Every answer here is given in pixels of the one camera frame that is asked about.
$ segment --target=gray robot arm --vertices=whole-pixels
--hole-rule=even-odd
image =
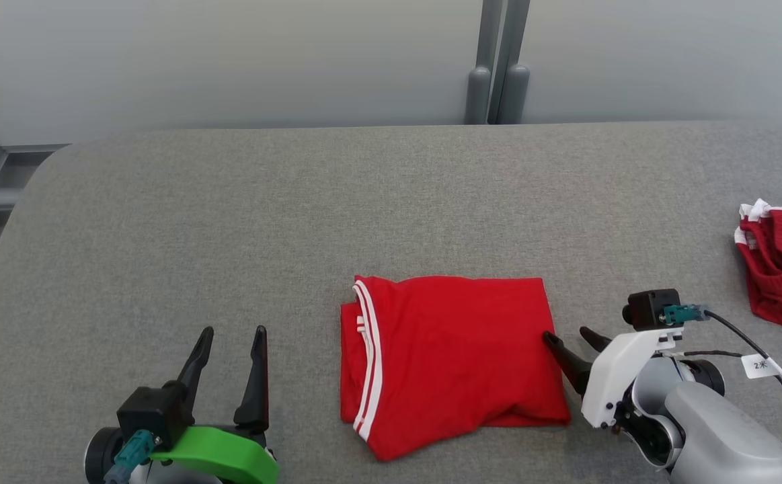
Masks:
[[[674,289],[632,294],[628,303],[624,320],[634,333],[611,339],[580,329],[600,352],[593,362],[544,334],[582,396],[582,416],[630,437],[673,484],[782,483],[782,443],[727,401],[716,365],[670,352],[683,340],[684,322],[713,313],[682,305]]]
[[[686,434],[673,484],[782,482],[782,443],[719,393],[681,382],[665,408]]]

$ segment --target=gray fabric surface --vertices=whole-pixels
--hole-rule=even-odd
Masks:
[[[581,325],[624,333],[628,294],[675,287],[782,365],[782,327],[751,315],[733,247],[738,205],[756,197],[782,204],[782,126],[175,131],[67,147],[0,240],[0,483],[84,481],[95,430],[136,386],[175,377],[209,324],[206,423],[230,421],[253,328],[268,328],[281,483],[663,482],[575,397],[566,429],[482,429],[376,462],[339,420],[339,305],[356,274],[542,276],[557,333],[592,356]],[[684,343],[748,351],[713,322]],[[781,435],[775,380],[716,364],[729,399]]]

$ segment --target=white wall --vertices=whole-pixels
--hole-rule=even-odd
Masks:
[[[480,0],[0,0],[0,144],[461,123]]]
[[[782,0],[532,0],[523,122],[782,117]]]

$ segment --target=robotic arm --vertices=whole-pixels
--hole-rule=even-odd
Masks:
[[[708,319],[682,306],[677,291],[632,294],[624,319],[636,333],[614,340],[582,327],[600,356],[591,364],[543,335],[592,426],[625,432],[646,460],[673,484],[782,482],[782,443],[725,399],[719,370],[668,350],[683,339],[683,323]]]
[[[118,427],[95,433],[84,456],[89,484],[275,484],[280,471],[268,448],[268,336],[256,328],[247,388],[234,426],[195,426],[200,373],[212,350],[205,328],[178,379],[139,387],[116,412]]]

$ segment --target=teal connector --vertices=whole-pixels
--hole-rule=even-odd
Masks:
[[[685,304],[683,306],[666,306],[662,309],[662,324],[674,327],[687,321],[707,321],[705,315],[707,306],[701,304]]]
[[[104,475],[104,484],[128,484],[130,473],[145,462],[155,449],[155,436],[136,431],[114,459],[114,466]]]

